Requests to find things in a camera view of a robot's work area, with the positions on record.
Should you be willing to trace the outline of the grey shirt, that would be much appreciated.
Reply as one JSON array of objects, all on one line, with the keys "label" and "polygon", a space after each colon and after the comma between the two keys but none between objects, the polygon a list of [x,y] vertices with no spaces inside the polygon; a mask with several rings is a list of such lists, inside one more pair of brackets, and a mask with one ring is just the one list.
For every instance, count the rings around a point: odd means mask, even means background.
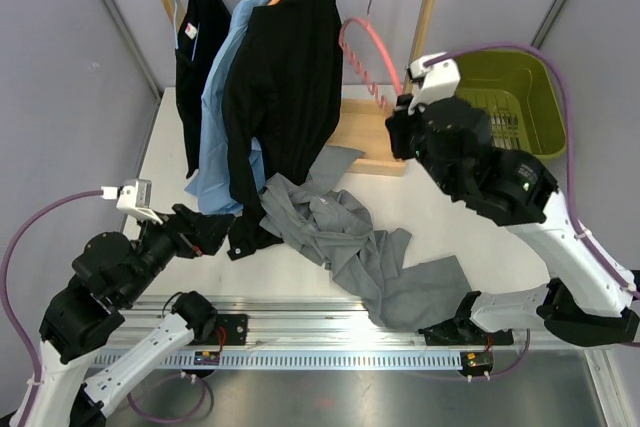
[{"label": "grey shirt", "polygon": [[367,208],[335,186],[362,152],[324,147],[305,181],[277,173],[260,195],[260,225],[361,299],[377,326],[412,332],[451,319],[470,292],[454,256],[404,267],[410,232],[377,230]]}]

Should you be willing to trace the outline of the pink wavy hanger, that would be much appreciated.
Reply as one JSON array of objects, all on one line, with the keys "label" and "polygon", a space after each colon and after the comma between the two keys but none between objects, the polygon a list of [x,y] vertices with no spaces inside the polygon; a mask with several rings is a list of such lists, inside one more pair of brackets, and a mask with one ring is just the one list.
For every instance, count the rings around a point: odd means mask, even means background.
[{"label": "pink wavy hanger", "polygon": [[366,16],[364,18],[361,17],[349,17],[342,22],[339,37],[338,37],[338,45],[340,46],[344,58],[347,60],[347,63],[352,67],[353,71],[360,78],[361,82],[366,86],[369,95],[374,99],[375,103],[378,107],[386,114],[390,114],[395,105],[395,100],[391,100],[391,98],[384,94],[380,89],[380,84],[373,80],[370,72],[365,68],[364,64],[359,60],[355,51],[350,47],[348,42],[346,41],[346,33],[349,27],[357,26],[359,27],[368,37],[368,39],[372,42],[372,45],[375,47],[375,50],[378,52],[384,67],[386,68],[387,73],[389,74],[389,78],[391,81],[391,87],[395,98],[400,96],[403,93],[403,87],[400,83],[400,79],[397,73],[397,70],[394,66],[392,58],[386,48],[385,43],[382,41],[376,30],[374,29],[371,19],[371,6],[373,0],[367,0],[366,6]]}]

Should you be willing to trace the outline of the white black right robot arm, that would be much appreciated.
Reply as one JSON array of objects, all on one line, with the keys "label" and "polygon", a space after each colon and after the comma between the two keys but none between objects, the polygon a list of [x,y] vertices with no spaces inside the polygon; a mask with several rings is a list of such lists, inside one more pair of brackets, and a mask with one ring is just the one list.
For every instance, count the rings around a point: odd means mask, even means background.
[{"label": "white black right robot arm", "polygon": [[639,273],[605,271],[604,252],[571,224],[556,178],[532,154],[495,146],[485,111],[456,96],[425,104],[402,94],[385,125],[395,158],[416,160],[451,201],[518,237],[549,276],[528,290],[471,291],[451,319],[422,334],[472,344],[529,329],[579,347],[639,344],[631,308]]}]

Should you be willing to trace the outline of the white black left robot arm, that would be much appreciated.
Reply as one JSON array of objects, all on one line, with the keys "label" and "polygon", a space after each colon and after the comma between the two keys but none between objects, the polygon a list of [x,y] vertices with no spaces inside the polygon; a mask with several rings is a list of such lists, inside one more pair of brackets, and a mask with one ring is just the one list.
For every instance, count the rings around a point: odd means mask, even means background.
[{"label": "white black left robot arm", "polygon": [[105,232],[73,261],[74,275],[50,301],[39,328],[40,364],[12,426],[102,426],[115,407],[170,353],[215,335],[217,311],[201,294],[181,294],[155,332],[92,378],[93,358],[124,323],[123,310],[174,258],[215,255],[233,215],[204,215],[175,204],[169,214],[139,221],[130,239]]}]

